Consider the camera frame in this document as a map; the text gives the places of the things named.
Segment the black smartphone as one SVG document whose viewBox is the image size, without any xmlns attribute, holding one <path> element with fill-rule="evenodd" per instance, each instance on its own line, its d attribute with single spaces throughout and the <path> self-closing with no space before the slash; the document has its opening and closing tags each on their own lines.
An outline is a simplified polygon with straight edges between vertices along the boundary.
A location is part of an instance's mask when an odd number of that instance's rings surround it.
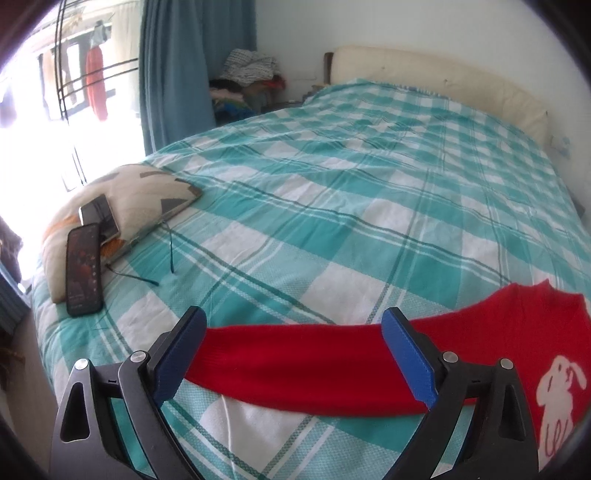
<svg viewBox="0 0 591 480">
<path fill-rule="evenodd" d="M 103 307 L 98 223 L 82 225 L 68 234 L 65 290 L 71 317 L 94 314 Z"/>
</svg>

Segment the teal white plaid bedspread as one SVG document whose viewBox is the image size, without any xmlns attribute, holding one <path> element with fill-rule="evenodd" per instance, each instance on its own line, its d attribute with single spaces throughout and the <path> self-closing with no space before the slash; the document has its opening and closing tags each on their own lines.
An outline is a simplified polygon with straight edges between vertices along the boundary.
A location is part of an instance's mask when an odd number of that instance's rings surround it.
<svg viewBox="0 0 591 480">
<path fill-rule="evenodd" d="M 61 395 L 76 360 L 149 347 L 191 305 L 214 327 L 366 324 L 469 306 L 516 282 L 590 291 L 590 236 L 538 144 L 457 102 L 369 81 L 214 129 L 147 160 L 202 190 L 73 319 L 33 303 Z"/>
</svg>

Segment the pile of clothes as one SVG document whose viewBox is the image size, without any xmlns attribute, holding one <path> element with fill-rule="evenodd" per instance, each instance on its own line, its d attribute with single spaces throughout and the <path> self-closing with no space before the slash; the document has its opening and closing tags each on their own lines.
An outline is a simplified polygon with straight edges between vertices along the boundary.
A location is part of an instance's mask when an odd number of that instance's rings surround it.
<svg viewBox="0 0 591 480">
<path fill-rule="evenodd" d="M 221 73 L 209 81 L 216 125 L 266 113 L 286 87 L 276 58 L 259 51 L 233 49 Z"/>
</svg>

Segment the beige patterned cushion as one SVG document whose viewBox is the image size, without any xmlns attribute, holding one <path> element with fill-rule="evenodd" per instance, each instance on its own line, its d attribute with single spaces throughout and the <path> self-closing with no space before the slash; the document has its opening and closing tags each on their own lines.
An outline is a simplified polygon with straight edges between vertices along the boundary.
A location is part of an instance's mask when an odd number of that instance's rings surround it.
<svg viewBox="0 0 591 480">
<path fill-rule="evenodd" d="M 81 225 L 80 209 L 105 196 L 118 235 L 101 247 L 101 263 L 114 263 L 159 224 L 201 197 L 202 190 L 161 169 L 123 165 L 75 191 L 55 214 L 43 236 L 42 264 L 51 300 L 66 299 L 66 242 Z"/>
</svg>

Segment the black window grille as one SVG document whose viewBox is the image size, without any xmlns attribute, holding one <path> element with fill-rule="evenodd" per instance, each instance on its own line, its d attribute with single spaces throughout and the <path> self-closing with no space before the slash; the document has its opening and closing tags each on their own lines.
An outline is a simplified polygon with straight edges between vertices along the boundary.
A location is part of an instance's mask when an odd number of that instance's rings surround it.
<svg viewBox="0 0 591 480">
<path fill-rule="evenodd" d="M 141 1 L 59 1 L 54 22 L 53 59 L 59 116 L 69 122 L 89 108 L 84 83 L 86 54 L 99 46 L 107 100 L 117 93 L 119 78 L 139 64 Z"/>
</svg>

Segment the blue curtain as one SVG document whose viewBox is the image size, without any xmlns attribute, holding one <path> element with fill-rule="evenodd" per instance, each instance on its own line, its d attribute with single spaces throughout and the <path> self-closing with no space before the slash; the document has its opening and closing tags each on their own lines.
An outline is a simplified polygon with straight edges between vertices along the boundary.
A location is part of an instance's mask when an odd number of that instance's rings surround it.
<svg viewBox="0 0 591 480">
<path fill-rule="evenodd" d="M 146 154 L 216 126 L 209 81 L 235 49 L 256 49 L 255 2 L 143 3 L 138 75 Z"/>
</svg>

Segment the cream padded headboard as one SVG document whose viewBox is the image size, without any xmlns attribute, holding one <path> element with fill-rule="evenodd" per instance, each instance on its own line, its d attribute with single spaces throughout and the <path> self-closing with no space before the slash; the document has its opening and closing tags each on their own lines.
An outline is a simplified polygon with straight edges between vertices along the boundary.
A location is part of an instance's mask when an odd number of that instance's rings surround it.
<svg viewBox="0 0 591 480">
<path fill-rule="evenodd" d="M 344 46 L 324 56 L 325 83 L 353 79 L 415 87 L 494 115 L 545 146 L 547 108 L 536 97 L 496 74 L 449 58 L 393 48 Z"/>
</svg>

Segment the white wall socket panel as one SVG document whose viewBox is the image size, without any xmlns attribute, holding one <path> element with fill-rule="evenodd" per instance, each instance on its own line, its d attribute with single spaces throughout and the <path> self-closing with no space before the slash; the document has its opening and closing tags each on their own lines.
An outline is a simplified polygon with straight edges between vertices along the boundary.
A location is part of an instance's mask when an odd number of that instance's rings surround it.
<svg viewBox="0 0 591 480">
<path fill-rule="evenodd" d="M 570 157 L 570 139 L 566 136 L 552 136 L 550 146 L 565 158 Z"/>
</svg>

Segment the red sweater with white rabbit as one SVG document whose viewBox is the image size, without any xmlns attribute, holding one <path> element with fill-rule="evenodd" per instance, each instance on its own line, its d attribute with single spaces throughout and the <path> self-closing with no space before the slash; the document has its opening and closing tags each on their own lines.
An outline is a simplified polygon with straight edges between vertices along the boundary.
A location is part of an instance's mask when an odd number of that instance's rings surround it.
<svg viewBox="0 0 591 480">
<path fill-rule="evenodd" d="M 546 465 L 590 404 L 590 316 L 580 294 L 512 284 L 414 328 L 462 360 L 509 359 Z M 200 387 L 266 408 L 322 416 L 393 417 L 425 411 L 378 324 L 209 329 L 186 373 Z"/>
</svg>

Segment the red garment hanging outside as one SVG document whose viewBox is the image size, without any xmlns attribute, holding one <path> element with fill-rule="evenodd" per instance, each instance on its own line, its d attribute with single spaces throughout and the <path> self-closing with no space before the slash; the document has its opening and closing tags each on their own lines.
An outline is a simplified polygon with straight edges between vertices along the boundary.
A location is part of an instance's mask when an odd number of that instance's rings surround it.
<svg viewBox="0 0 591 480">
<path fill-rule="evenodd" d="M 107 96 L 103 78 L 103 55 L 99 46 L 93 46 L 86 54 L 84 83 L 88 103 L 99 121 L 108 117 Z"/>
</svg>

